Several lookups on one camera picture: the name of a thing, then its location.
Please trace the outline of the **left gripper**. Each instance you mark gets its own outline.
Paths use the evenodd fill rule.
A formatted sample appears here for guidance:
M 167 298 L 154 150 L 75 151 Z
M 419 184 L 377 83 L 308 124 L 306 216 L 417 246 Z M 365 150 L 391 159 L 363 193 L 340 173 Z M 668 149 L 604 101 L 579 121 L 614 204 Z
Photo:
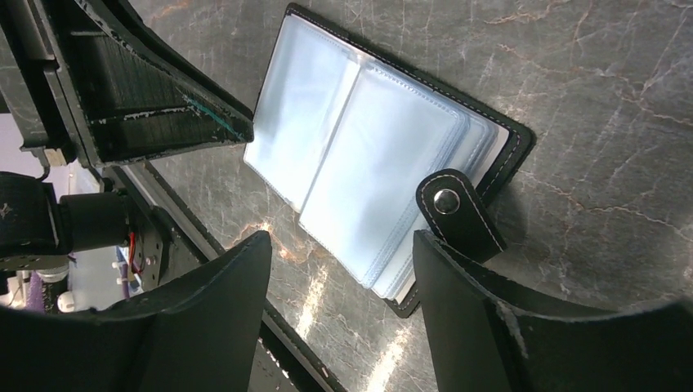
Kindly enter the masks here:
M 1 96 L 21 148 L 44 176 L 51 153 L 108 167 L 254 138 L 252 110 L 173 50 L 127 1 L 3 1 Z M 1 174 L 3 260 L 103 245 L 102 195 L 56 198 L 44 176 Z

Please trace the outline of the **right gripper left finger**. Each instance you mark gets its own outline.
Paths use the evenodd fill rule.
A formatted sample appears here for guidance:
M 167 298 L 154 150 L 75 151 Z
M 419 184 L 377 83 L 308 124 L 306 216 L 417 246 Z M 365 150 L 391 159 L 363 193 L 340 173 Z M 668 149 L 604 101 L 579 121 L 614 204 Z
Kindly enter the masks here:
M 106 310 L 1 310 L 4 391 L 245 391 L 270 277 L 258 231 Z

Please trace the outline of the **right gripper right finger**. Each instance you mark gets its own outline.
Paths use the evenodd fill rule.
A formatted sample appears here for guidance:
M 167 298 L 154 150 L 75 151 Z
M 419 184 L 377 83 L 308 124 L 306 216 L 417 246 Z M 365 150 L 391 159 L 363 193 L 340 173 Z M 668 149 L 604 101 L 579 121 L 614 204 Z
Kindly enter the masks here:
M 557 299 L 426 231 L 414 266 L 441 391 L 689 391 L 692 302 L 610 312 Z

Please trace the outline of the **black leather card holder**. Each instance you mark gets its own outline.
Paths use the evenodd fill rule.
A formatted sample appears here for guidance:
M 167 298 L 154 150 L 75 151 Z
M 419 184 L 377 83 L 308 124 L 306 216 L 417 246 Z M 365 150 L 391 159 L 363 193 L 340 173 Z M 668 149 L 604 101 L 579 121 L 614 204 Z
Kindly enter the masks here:
M 526 126 L 306 7 L 284 13 L 244 161 L 299 225 L 400 318 L 418 307 L 415 192 L 462 172 L 491 203 L 533 149 Z

